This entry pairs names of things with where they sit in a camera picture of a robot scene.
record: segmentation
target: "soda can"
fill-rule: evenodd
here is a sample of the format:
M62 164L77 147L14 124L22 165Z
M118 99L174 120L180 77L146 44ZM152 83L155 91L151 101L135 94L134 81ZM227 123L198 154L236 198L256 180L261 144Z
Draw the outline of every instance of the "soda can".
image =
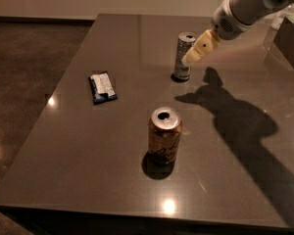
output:
M189 79L191 67L184 66L182 63L182 58L195 42L196 35L192 32L183 32L178 36L175 67L173 73L174 78L183 81Z
M175 109L161 107L149 119L148 155L157 164L175 161L182 131L181 117Z

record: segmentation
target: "silver can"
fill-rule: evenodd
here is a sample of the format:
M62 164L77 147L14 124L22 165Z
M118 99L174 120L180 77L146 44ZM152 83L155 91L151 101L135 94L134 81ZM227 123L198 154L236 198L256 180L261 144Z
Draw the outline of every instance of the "silver can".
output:
M184 66L182 63L182 58L195 42L196 35L192 32L183 32L178 36L175 67L173 73L174 78L183 81L189 79L191 67Z
M175 161L182 121L178 111L161 107L149 119L148 155L157 164L168 165Z

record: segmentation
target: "table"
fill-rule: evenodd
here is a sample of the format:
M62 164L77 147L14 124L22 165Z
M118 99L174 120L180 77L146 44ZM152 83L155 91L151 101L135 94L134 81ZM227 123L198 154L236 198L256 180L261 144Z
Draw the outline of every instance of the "table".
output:
M100 15L0 186L0 211L46 234L77 228L53 213L83 213L88 230L92 214L104 216L97 228L133 218L120 234L144 231L142 220L174 220L176 234L199 223L294 230L294 70L274 44L264 48L272 32L260 21L173 81L178 35L209 23ZM109 73L118 100L92 104L95 71ZM162 106L183 121L167 167L146 158L148 118Z

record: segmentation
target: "can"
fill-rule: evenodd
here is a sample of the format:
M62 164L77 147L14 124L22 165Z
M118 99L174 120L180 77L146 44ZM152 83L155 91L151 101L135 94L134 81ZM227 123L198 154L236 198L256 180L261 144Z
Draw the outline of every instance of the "can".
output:
M180 114L173 108L161 107L149 119L148 155L157 164L176 160L182 131Z
M185 56L187 51L194 45L195 42L196 35L192 32L183 32L178 36L175 67L173 73L174 78L183 81L189 79L191 67L184 66L182 63L182 58Z

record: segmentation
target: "floor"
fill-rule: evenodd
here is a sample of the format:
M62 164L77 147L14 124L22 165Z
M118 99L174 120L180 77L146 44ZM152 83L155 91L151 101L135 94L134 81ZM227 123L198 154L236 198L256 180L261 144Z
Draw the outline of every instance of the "floor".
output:
M0 22L0 183L92 22ZM31 234L0 213L0 235Z

